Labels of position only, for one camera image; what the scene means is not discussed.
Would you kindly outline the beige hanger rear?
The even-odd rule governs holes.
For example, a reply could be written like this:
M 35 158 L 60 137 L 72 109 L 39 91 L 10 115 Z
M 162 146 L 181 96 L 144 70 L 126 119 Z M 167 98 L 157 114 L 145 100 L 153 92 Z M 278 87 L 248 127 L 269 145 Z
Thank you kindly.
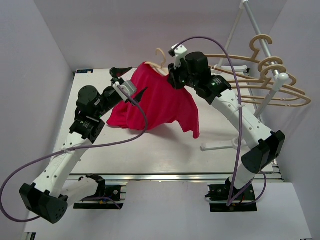
M 230 54 L 229 57 L 231 59 L 234 60 L 242 60 L 242 61 L 246 61 L 246 62 L 251 62 L 251 63 L 255 63 L 255 64 L 259 64 L 260 61 L 257 60 L 257 56 L 260 52 L 259 48 L 255 47 L 255 43 L 259 40 L 265 40 L 267 44 L 271 45 L 273 43 L 272 38 L 267 35 L 267 34 L 258 34 L 256 36 L 254 36 L 251 41 L 249 42 L 249 48 L 251 49 L 251 51 L 253 52 L 252 56 L 243 56 L 243 55 L 233 55 Z

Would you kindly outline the blue label sticker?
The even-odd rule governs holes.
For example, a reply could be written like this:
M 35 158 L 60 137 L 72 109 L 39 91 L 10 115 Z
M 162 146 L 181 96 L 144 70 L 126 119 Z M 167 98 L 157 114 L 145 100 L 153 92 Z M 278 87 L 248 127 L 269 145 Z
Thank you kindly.
M 92 74 L 93 72 L 93 69 L 78 69 L 76 74 Z

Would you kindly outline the aluminium table rail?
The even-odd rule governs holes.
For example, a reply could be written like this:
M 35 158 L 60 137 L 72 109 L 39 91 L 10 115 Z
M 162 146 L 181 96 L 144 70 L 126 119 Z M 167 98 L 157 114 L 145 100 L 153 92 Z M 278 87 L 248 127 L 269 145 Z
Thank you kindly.
M 155 174 L 98 174 L 108 181 L 225 181 L 231 174 L 220 173 L 155 173 Z M 269 182 L 283 182 L 280 173 L 265 173 Z M 78 180 L 85 174 L 70 174 L 67 180 Z M 255 181 L 264 180 L 263 174 L 258 174 L 254 178 Z

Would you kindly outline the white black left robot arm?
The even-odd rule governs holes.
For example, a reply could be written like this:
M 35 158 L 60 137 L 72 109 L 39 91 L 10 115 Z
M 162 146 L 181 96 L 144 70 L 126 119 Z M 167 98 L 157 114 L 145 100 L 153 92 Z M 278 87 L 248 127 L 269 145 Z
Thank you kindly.
M 85 152 L 97 148 L 95 141 L 105 127 L 102 117 L 120 102 L 138 105 L 144 92 L 138 92 L 130 80 L 122 79 L 131 70 L 131 67 L 111 68 L 111 86 L 102 93 L 92 85 L 79 90 L 74 122 L 60 152 L 51 157 L 48 166 L 32 184 L 25 183 L 19 190 L 29 211 L 55 224 L 74 203 L 105 197 L 106 181 L 96 174 L 87 174 L 69 187 L 64 185 Z

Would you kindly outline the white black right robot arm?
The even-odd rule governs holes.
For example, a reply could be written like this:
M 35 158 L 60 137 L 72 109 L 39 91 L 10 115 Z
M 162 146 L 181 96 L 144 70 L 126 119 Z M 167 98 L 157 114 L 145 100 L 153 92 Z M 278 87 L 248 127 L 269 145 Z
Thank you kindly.
M 172 46 L 169 54 L 175 62 L 168 66 L 169 83 L 175 89 L 188 86 L 209 105 L 219 111 L 238 131 L 233 174 L 227 179 L 226 195 L 236 200 L 244 186 L 276 159 L 286 139 L 282 131 L 274 132 L 265 126 L 245 106 L 230 83 L 220 75 L 212 75 L 208 58 L 202 52 L 191 52 L 182 44 Z

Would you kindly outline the beige hanger front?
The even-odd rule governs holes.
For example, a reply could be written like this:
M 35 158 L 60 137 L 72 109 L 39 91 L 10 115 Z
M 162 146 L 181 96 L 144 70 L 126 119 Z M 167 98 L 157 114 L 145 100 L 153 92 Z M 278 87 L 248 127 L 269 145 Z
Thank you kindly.
M 169 74 L 168 70 L 165 68 L 165 64 L 167 62 L 166 54 L 161 48 L 155 49 L 155 55 L 161 55 L 161 61 L 159 64 L 151 61 L 146 61 L 144 64 L 150 66 L 155 72 L 160 74 L 161 76 L 167 76 Z

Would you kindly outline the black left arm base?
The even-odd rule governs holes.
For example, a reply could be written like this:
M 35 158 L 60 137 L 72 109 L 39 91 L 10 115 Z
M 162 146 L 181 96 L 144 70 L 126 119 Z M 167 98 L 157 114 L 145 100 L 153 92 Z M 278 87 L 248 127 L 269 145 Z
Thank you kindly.
M 92 179 L 97 184 L 94 195 L 88 196 L 76 202 L 73 208 L 76 210 L 121 210 L 126 199 L 126 186 L 123 184 L 106 183 L 106 180 L 96 174 L 87 174 L 78 180 Z

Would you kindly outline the beige hanger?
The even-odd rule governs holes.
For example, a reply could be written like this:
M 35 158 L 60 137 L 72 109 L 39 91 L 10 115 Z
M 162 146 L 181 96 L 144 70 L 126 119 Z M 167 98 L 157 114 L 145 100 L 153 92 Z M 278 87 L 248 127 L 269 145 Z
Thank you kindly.
M 161 48 L 155 49 L 155 55 L 161 55 L 161 61 L 159 64 L 151 61 L 146 61 L 144 64 L 150 66 L 155 72 L 160 74 L 161 76 L 167 76 L 169 74 L 168 70 L 165 68 L 165 64 L 167 62 L 166 54 Z
M 259 40 L 265 40 L 267 44 L 271 45 L 273 43 L 272 38 L 267 35 L 267 34 L 258 34 L 256 36 L 254 36 L 251 41 L 249 42 L 249 48 L 251 49 L 251 51 L 253 52 L 252 56 L 243 56 L 243 55 L 233 55 L 230 54 L 229 57 L 231 59 L 234 60 L 242 60 L 242 61 L 246 61 L 246 62 L 251 62 L 251 63 L 255 63 L 255 64 L 259 64 L 260 61 L 257 60 L 257 56 L 260 52 L 259 48 L 255 47 L 255 43 Z
M 260 98 L 264 98 L 267 96 L 269 90 L 272 89 L 272 87 L 275 86 L 275 80 L 274 80 L 274 75 L 272 73 L 272 70 L 269 71 L 266 75 L 268 78 L 271 78 L 271 82 L 274 82 L 274 84 L 268 84 L 267 86 L 263 87 L 261 83 L 246 83 L 246 82 L 242 82 L 244 83 L 244 85 L 241 86 L 241 88 L 243 89 L 247 89 L 247 90 L 258 90 L 258 91 L 262 91 L 265 93 L 265 95 L 254 95 L 253 96 L 257 96 Z M 253 78 L 253 79 L 259 79 L 260 78 L 260 73 L 259 73 L 259 77 L 254 78 L 251 76 L 246 76 L 249 78 Z M 311 99 L 306 96 L 306 93 L 295 87 L 295 85 L 291 86 L 289 85 L 291 83 L 291 80 L 289 79 L 283 87 L 280 88 L 279 92 L 277 92 L 274 96 L 274 99 L 270 102 L 270 104 L 268 106 L 276 106 L 276 107 L 287 107 L 287 108 L 298 108 L 298 107 L 303 107 L 306 106 L 308 104 L 311 103 Z M 242 101 L 244 103 L 249 103 L 250 99 L 248 99 L 248 97 L 251 95 L 243 95 L 242 96 Z
M 271 70 L 280 70 L 281 73 L 287 73 L 291 83 L 289 86 L 294 86 L 297 83 L 297 79 L 287 72 L 287 69 L 283 65 L 283 60 L 277 56 L 266 57 L 257 64 L 257 69 L 260 73 L 259 79 L 249 78 L 244 75 L 240 75 L 241 78 L 245 80 L 240 80 L 240 83 L 258 83 L 262 84 L 263 87 L 266 87 L 268 84 L 273 85 L 274 82 L 271 82 L 271 78 L 267 77 L 267 73 Z

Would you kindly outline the white clothes rack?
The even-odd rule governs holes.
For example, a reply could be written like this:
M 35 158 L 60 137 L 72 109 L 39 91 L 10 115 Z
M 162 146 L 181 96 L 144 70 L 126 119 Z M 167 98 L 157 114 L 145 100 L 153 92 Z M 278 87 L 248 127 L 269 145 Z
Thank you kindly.
M 265 57 L 267 58 L 267 62 L 266 62 L 267 64 L 272 66 L 283 65 L 283 62 L 280 58 L 272 56 L 272 53 L 269 48 L 269 45 L 272 44 L 272 39 L 270 36 L 266 34 L 262 34 L 248 0 L 243 0 L 240 3 L 239 11 L 236 16 L 233 27 L 231 29 L 231 32 L 229 34 L 225 48 L 226 49 L 229 48 L 229 45 L 231 43 L 231 40 L 233 39 L 234 32 L 238 26 L 238 23 L 240 21 L 243 11 L 246 11 L 250 19 L 250 22 L 252 24 L 252 27 L 256 33 L 256 36 L 251 40 L 250 44 L 254 45 L 255 41 L 259 41 L 261 50 L 263 51 Z M 250 99 L 249 103 L 254 104 L 254 107 L 255 107 L 254 115 L 257 118 L 260 117 L 260 115 L 265 110 L 267 105 L 269 105 L 270 102 L 274 99 L 276 93 L 279 92 L 280 89 L 284 86 L 284 84 L 289 80 L 289 75 L 285 70 L 275 69 L 275 70 L 272 70 L 272 74 L 273 74 L 273 79 L 275 81 L 275 86 L 273 86 L 271 90 L 269 90 L 266 97 L 258 97 L 253 95 L 250 95 L 248 97 L 248 99 Z M 246 147 L 247 145 L 248 145 L 247 142 L 243 138 L 241 139 L 241 144 L 239 144 L 239 138 L 236 137 L 228 141 L 213 141 L 213 142 L 203 143 L 201 145 L 201 149 L 203 151 L 213 151 L 213 150 L 231 149 L 231 148 L 241 149 L 242 147 Z

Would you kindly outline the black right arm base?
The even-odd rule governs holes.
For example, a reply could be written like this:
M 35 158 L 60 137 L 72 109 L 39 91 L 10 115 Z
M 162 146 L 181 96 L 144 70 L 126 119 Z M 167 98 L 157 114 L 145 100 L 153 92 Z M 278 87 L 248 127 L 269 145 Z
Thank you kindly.
M 253 213 L 258 211 L 257 204 L 253 203 L 256 195 L 252 184 L 230 206 L 227 206 L 229 190 L 230 188 L 226 184 L 208 185 L 205 199 L 209 202 L 211 213 Z

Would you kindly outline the beige hanger middle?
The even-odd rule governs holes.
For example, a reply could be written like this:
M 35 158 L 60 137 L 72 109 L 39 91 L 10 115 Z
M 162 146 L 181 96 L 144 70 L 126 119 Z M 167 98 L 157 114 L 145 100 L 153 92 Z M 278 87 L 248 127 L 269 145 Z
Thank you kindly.
M 241 78 L 245 80 L 240 80 L 240 83 L 258 83 L 262 84 L 263 87 L 266 87 L 268 84 L 273 85 L 274 82 L 271 82 L 271 78 L 267 77 L 267 73 L 271 70 L 280 70 L 281 73 L 287 73 L 291 83 L 289 86 L 294 86 L 297 83 L 297 79 L 287 72 L 287 69 L 283 65 L 283 60 L 277 56 L 266 57 L 257 64 L 257 69 L 260 73 L 259 79 L 249 78 L 244 75 L 240 75 Z

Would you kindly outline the red t shirt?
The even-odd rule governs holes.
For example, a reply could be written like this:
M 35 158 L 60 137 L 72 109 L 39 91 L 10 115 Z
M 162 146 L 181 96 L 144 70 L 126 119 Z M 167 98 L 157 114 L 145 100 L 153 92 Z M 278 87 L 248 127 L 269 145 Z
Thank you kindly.
M 199 110 L 185 88 L 174 89 L 167 76 L 160 75 L 146 63 L 135 70 L 131 82 L 138 92 L 145 90 L 139 105 L 147 117 L 148 130 L 177 121 L 184 133 L 191 131 L 195 139 L 200 136 Z M 129 102 L 117 104 L 106 123 L 122 129 L 142 131 L 145 128 L 140 110 Z

